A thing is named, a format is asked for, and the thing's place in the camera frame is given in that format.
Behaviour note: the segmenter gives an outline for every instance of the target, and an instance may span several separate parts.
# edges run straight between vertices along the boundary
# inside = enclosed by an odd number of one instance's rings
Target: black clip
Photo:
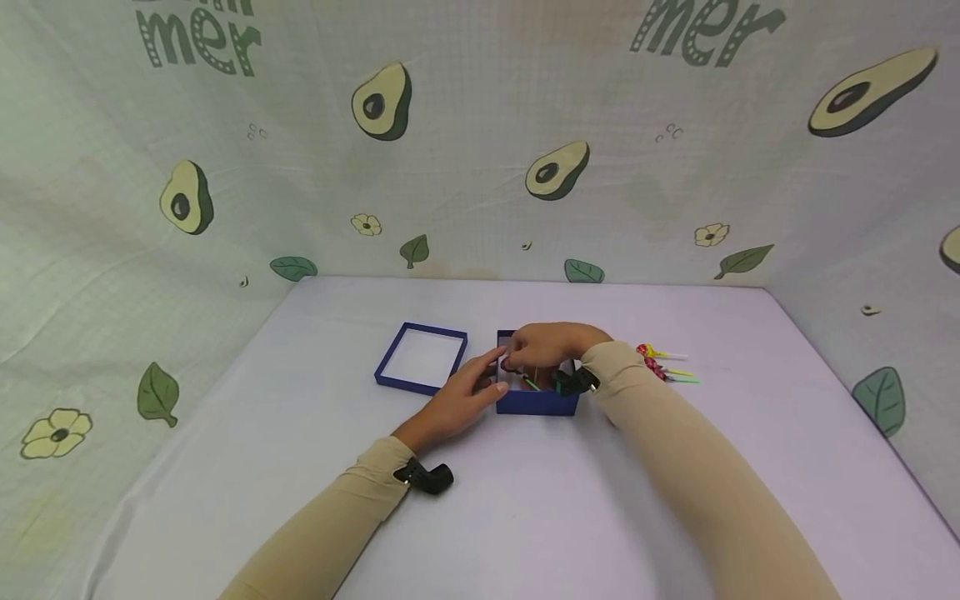
[[[416,458],[410,459],[406,467],[394,471],[394,478],[430,495],[440,495],[453,485],[453,471],[446,464],[427,470]]]
[[[572,375],[563,371],[553,373],[553,386],[560,396],[573,396],[587,390],[596,390],[600,387],[600,381],[593,373],[581,367]]]

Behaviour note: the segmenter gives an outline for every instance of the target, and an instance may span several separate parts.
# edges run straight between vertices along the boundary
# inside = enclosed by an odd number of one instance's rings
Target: leaf print
[[[722,279],[727,273],[747,273],[748,271],[752,271],[763,262],[763,259],[767,257],[767,254],[770,253],[773,247],[774,245],[771,244],[770,246],[750,248],[749,250],[735,252],[727,256],[720,261],[720,275],[714,277],[714,279]]]
[[[603,283],[607,276],[600,267],[573,258],[564,263],[564,273],[570,283]]]
[[[407,259],[407,269],[413,269],[415,262],[423,262],[430,255],[430,247],[426,243],[426,234],[418,235],[400,247],[400,256]]]
[[[274,273],[290,281],[300,281],[307,276],[317,274],[317,265],[302,256],[284,256],[270,261]]]
[[[883,437],[889,438],[900,431],[906,419],[906,400],[896,369],[877,369],[854,385],[851,394]]]
[[[136,410],[146,420],[163,419],[171,427],[177,425],[173,416],[174,407],[180,399],[180,384],[157,363],[150,367],[140,378],[140,387],[136,393]]]

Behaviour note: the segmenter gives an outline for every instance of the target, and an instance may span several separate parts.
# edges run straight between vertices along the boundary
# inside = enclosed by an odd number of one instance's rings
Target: tent wall
[[[8,3],[0,597],[68,595],[313,267],[768,287],[851,388],[896,369],[892,442],[960,526],[960,276],[937,254],[958,21],[942,0]],[[811,133],[832,87],[926,46],[932,70],[871,72],[876,101]],[[371,91],[396,127],[364,121]]]

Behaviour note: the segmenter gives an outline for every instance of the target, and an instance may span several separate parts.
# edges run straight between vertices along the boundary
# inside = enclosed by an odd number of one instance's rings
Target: open gift box
[[[513,334],[512,329],[498,330],[497,344],[509,345]],[[404,323],[373,377],[380,385],[432,396],[460,368],[466,349],[467,334],[464,331]],[[575,365],[568,361],[561,365],[561,369],[573,373]],[[572,417],[577,412],[579,394],[560,396],[550,387],[539,391],[528,389],[519,375],[504,372],[499,364],[495,380],[511,385],[507,394],[496,403],[498,414]]]
[[[500,329],[496,332],[499,346],[510,344],[513,329]],[[573,361],[561,365],[561,370],[573,373]],[[580,395],[561,396],[555,388],[541,388],[539,391],[525,389],[519,375],[504,372],[500,365],[496,368],[496,380],[507,381],[510,390],[496,403],[496,412],[500,415],[544,415],[549,417],[572,417],[577,412]]]

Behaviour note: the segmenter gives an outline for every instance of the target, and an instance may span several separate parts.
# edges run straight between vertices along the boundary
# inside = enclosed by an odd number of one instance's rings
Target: yellow flower
[[[715,223],[705,228],[697,228],[696,233],[693,234],[693,239],[697,246],[716,246],[727,237],[728,233],[730,233],[729,225]]]
[[[72,408],[58,408],[50,417],[34,423],[27,435],[23,436],[20,456],[23,458],[59,458],[84,440],[84,436],[93,428],[90,415]]]
[[[380,226],[380,221],[373,215],[365,215],[363,213],[353,215],[350,222],[353,223],[353,227],[360,235],[379,235],[380,231],[383,230]]]

